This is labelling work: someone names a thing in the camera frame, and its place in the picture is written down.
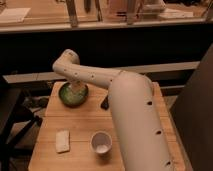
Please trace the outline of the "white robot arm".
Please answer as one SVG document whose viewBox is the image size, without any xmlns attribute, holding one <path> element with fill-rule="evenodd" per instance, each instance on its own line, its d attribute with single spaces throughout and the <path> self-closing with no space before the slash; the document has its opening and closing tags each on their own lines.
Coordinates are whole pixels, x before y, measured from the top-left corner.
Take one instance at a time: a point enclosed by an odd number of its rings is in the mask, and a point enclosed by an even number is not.
<svg viewBox="0 0 213 171">
<path fill-rule="evenodd" d="M 125 70 L 83 66 L 65 50 L 52 65 L 69 80 L 108 91 L 108 103 L 125 171 L 175 171 L 154 100 L 152 81 Z"/>
</svg>

